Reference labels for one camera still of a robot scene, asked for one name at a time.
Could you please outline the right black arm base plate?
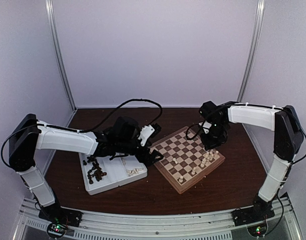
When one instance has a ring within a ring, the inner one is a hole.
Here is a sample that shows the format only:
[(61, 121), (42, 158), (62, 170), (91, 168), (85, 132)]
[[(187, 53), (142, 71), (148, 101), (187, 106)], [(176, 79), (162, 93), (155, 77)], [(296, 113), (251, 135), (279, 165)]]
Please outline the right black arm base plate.
[(273, 209), (264, 213), (255, 212), (254, 207), (237, 208), (231, 212), (235, 226), (248, 225), (255, 222), (264, 221), (275, 216)]

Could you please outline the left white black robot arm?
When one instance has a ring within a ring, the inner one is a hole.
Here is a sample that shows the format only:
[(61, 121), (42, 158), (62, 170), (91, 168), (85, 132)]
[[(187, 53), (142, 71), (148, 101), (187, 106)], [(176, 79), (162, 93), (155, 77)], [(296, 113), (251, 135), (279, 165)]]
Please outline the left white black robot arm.
[(118, 117), (113, 126), (104, 130), (81, 130), (48, 124), (28, 114), (2, 144), (8, 146), (8, 158), (1, 156), (1, 160), (20, 175), (40, 209), (54, 222), (60, 222), (65, 212), (37, 167), (36, 150), (75, 152), (88, 155), (91, 160), (134, 156), (148, 167), (163, 159), (160, 152), (150, 149), (150, 139), (160, 130), (155, 122), (140, 128), (135, 119), (126, 116)]

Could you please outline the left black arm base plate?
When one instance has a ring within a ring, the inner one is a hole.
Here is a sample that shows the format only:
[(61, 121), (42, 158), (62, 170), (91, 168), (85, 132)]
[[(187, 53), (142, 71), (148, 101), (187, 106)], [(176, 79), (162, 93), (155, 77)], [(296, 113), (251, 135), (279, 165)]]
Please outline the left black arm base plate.
[(40, 210), (38, 217), (40, 219), (48, 220), (55, 224), (61, 224), (70, 227), (79, 227), (82, 212), (66, 208), (53, 209), (53, 210)]

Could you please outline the light chess pawn piece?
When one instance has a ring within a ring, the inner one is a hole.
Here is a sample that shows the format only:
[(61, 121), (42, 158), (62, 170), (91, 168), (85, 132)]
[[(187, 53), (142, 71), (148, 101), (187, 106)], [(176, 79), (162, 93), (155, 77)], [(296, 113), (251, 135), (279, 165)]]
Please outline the light chess pawn piece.
[(218, 159), (220, 157), (219, 152), (216, 150), (214, 153), (214, 159)]

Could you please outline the light chess queen piece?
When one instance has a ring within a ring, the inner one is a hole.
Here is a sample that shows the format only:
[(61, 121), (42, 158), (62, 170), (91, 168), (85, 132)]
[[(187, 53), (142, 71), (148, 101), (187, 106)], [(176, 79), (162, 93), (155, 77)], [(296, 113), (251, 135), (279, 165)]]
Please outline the light chess queen piece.
[(196, 174), (196, 167), (194, 167), (191, 171), (191, 175), (194, 176)]

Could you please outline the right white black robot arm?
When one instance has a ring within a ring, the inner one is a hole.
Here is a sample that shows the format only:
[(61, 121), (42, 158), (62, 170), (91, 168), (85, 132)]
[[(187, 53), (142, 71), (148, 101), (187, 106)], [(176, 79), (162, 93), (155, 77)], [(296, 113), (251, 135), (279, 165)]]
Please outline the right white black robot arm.
[(259, 221), (268, 213), (271, 202), (287, 182), (298, 152), (306, 142), (295, 108), (229, 101), (216, 105), (207, 101), (199, 108), (203, 118), (199, 133), (206, 150), (228, 140), (231, 124), (242, 124), (265, 166), (267, 176), (249, 209), (249, 217)]

